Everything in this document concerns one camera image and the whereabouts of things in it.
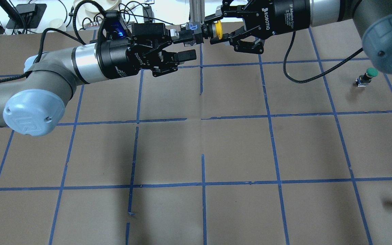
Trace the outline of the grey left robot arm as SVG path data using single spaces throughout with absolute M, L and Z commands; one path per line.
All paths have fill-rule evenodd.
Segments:
M 190 30 L 168 30 L 163 23 L 116 27 L 97 40 L 73 48 L 43 52 L 26 61 L 20 76 L 0 79 L 0 128 L 23 135 L 50 133 L 64 116 L 77 87 L 137 75 L 151 70 L 154 77 L 176 72 L 197 58 L 191 49 L 168 52 L 165 48 L 186 42 Z

